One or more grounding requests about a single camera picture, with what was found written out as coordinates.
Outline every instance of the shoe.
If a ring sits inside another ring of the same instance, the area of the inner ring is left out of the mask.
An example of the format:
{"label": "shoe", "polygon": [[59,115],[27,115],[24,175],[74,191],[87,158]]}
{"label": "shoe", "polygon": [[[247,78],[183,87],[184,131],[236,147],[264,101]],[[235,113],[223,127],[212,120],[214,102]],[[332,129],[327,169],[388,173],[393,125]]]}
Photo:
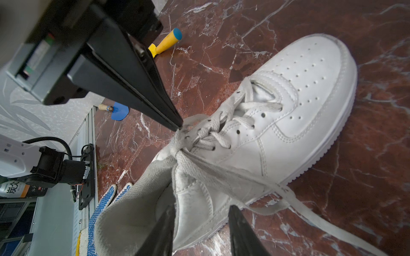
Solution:
{"label": "shoe", "polygon": [[286,187],[334,143],[356,84],[356,64],[337,38],[314,34],[287,46],[212,116],[195,126],[201,116],[184,121],[130,191],[97,219],[98,255],[133,255],[172,204],[173,250],[194,246],[227,223],[230,205],[250,208],[272,192],[282,200],[250,209],[273,214],[290,205],[336,238],[385,255],[321,219]]}

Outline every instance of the yellow handle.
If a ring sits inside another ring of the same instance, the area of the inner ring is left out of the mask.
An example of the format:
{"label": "yellow handle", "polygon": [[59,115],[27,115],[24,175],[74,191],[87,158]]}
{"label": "yellow handle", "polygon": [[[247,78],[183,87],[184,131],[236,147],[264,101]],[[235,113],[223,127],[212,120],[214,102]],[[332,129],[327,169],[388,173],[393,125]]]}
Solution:
{"label": "yellow handle", "polygon": [[178,28],[174,28],[169,34],[159,43],[157,47],[154,44],[151,44],[148,49],[151,51],[153,57],[161,52],[169,49],[171,46],[176,44],[179,40],[182,39],[182,33]]}

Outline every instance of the yellow screwdriver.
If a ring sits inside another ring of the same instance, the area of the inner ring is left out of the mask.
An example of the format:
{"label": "yellow screwdriver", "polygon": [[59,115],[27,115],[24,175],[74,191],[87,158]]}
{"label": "yellow screwdriver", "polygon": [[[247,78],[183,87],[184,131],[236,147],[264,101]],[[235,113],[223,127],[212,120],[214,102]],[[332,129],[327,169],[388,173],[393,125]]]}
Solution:
{"label": "yellow screwdriver", "polygon": [[171,46],[176,44],[179,40],[182,39],[181,30],[174,28],[169,34],[159,43],[158,46],[155,46],[153,43],[148,47],[153,57],[161,52],[169,49]]}

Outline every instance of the blue shovel blade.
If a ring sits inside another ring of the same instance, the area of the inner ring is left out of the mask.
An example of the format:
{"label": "blue shovel blade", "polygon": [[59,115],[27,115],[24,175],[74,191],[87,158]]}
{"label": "blue shovel blade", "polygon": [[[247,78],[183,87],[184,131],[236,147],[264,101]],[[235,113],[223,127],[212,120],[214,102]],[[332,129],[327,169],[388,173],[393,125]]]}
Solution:
{"label": "blue shovel blade", "polygon": [[130,109],[127,106],[122,105],[121,103],[118,103],[118,102],[115,102],[113,107],[114,107],[114,111],[111,114],[112,120],[121,121],[130,112]]}

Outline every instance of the shoe insole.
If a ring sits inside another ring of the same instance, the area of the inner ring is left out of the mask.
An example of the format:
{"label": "shoe insole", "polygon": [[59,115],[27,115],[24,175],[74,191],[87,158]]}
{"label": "shoe insole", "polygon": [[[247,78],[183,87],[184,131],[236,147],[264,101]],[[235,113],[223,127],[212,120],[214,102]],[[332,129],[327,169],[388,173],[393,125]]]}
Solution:
{"label": "shoe insole", "polygon": [[155,206],[155,220],[158,221],[161,215],[164,213],[168,205],[175,204],[174,192],[172,189],[172,183],[165,188],[162,194],[157,200],[157,205]]}

